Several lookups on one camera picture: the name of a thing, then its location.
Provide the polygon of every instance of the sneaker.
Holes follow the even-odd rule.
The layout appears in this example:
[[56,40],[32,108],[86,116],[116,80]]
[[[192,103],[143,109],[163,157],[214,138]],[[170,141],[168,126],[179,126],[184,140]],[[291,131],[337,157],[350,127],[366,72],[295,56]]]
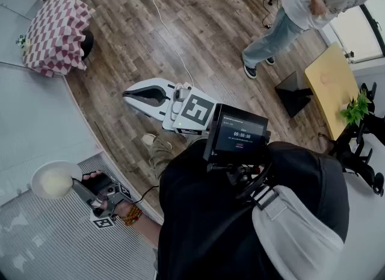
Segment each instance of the sneaker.
[[[156,139],[156,135],[153,135],[151,133],[146,133],[145,135],[142,136],[142,142],[147,145],[148,147],[150,147],[151,145],[153,145],[154,141]],[[170,146],[170,149],[173,148],[173,146],[171,145],[170,142],[166,142],[169,146]]]
[[257,69],[256,69],[256,67],[255,68],[249,68],[246,65],[243,65],[243,68],[245,69],[246,75],[250,79],[256,79],[257,78]]
[[269,65],[274,65],[276,63],[276,60],[275,60],[274,56],[267,58],[265,61]]

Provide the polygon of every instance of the desk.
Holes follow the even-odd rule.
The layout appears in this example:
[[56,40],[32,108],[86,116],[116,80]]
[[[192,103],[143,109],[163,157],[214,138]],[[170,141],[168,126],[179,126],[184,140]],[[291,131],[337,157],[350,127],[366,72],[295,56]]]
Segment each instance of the desk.
[[276,87],[290,117],[294,117],[314,98],[322,111],[333,140],[341,135],[347,123],[340,108],[357,98],[359,88],[347,60],[337,43],[332,44],[306,70],[309,89],[298,89],[298,75],[293,73]]

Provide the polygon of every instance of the beaded bracelet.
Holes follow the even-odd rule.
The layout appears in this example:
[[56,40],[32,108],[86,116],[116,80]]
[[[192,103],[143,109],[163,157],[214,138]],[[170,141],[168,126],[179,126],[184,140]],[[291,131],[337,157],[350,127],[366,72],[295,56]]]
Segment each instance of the beaded bracelet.
[[125,223],[126,226],[131,226],[136,221],[139,220],[140,216],[142,216],[142,211],[140,210],[139,207],[137,207],[136,205],[133,205],[131,206],[127,215],[124,218],[122,218],[122,221]]

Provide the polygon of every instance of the display screen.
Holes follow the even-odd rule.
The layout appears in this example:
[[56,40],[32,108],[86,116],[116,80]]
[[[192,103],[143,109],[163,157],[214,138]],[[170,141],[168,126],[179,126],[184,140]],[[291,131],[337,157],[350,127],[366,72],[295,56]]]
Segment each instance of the display screen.
[[224,114],[215,150],[223,152],[255,152],[265,126]]

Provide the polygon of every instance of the table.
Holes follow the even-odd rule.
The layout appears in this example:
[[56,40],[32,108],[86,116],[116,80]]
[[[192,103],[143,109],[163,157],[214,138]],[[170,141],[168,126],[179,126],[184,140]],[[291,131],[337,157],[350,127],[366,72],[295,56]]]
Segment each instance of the table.
[[28,28],[31,46],[23,53],[24,64],[46,76],[66,75],[71,67],[85,70],[82,31],[93,13],[80,0],[46,1]]
[[305,80],[309,89],[299,89],[300,78],[292,73],[276,86],[283,105],[290,117],[294,117],[314,98],[322,111],[333,140],[337,140],[347,126],[339,114],[343,104],[357,99],[359,88],[347,60],[337,43],[332,44],[306,70]]
[[359,95],[356,79],[337,43],[306,68],[305,79],[321,108],[331,138],[337,140],[347,126],[339,114],[340,108]]

